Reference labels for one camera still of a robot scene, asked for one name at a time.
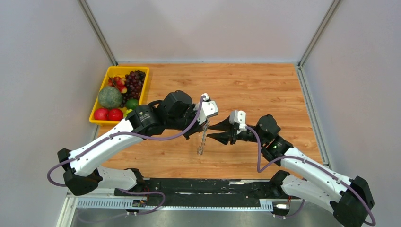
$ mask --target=lime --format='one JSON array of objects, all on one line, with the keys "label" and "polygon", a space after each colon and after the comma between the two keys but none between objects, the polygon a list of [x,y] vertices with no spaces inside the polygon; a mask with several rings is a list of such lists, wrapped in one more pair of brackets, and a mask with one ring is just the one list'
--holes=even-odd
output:
[{"label": "lime", "polygon": [[136,100],[135,98],[132,98],[125,103],[125,106],[127,107],[127,109],[132,109],[132,110],[135,110],[135,108],[137,108],[138,105],[139,105],[139,101]]}]

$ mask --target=gray wall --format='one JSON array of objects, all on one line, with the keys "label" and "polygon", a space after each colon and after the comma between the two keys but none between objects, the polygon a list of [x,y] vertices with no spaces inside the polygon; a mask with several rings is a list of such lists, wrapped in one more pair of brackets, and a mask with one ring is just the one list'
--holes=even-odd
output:
[{"label": "gray wall", "polygon": [[332,0],[88,0],[117,61],[298,61]]},{"label": "gray wall", "polygon": [[399,226],[401,1],[344,0],[305,66],[334,170],[367,179]]},{"label": "gray wall", "polygon": [[109,62],[75,0],[0,1],[0,31],[0,226],[53,227],[67,190],[47,170],[90,141]]}]

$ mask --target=green melon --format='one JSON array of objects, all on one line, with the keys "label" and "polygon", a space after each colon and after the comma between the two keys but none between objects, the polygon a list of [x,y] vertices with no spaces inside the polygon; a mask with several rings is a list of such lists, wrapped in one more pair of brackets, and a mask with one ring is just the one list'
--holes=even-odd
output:
[{"label": "green melon", "polygon": [[100,90],[97,99],[103,107],[107,109],[117,108],[122,103],[122,94],[115,87],[104,87]]}]

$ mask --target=yellow plastic basket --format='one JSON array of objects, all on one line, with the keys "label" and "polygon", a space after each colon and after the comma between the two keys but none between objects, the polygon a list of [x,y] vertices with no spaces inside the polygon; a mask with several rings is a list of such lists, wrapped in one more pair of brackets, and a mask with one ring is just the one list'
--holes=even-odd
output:
[{"label": "yellow plastic basket", "polygon": [[[107,86],[109,77],[115,77],[117,75],[119,75],[120,77],[124,77],[126,74],[129,74],[131,71],[136,71],[136,70],[140,70],[142,72],[145,72],[145,81],[143,83],[143,87],[142,87],[142,91],[141,91],[141,95],[139,98],[139,105],[144,104],[144,97],[146,96],[146,92],[148,91],[148,79],[149,79],[149,68],[148,67],[120,67],[120,66],[111,66],[107,69],[105,78],[103,79],[103,83],[100,87],[100,90],[102,90],[104,87]],[[94,124],[98,124],[98,125],[116,125],[119,122],[118,121],[100,121],[100,120],[95,120],[93,118],[93,113],[95,112],[95,110],[102,108],[102,106],[99,104],[97,98],[95,101],[95,104],[93,105],[93,109],[92,112],[90,113],[89,116],[89,121],[91,123]],[[119,108],[120,110],[122,110],[123,112],[125,112],[127,110],[126,107],[124,108]]]}]

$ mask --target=metal plate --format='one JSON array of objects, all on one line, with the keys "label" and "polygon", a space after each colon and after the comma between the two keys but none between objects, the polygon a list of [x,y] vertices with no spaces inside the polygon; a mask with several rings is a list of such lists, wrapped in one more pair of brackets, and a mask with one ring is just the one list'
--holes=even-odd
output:
[{"label": "metal plate", "polygon": [[[149,210],[156,206],[134,207],[134,199],[119,198],[79,198],[77,208],[103,208],[103,209],[138,209]],[[162,206],[160,210],[214,210],[214,211],[273,211],[271,201],[260,201],[260,207],[188,207],[188,206]]]}]

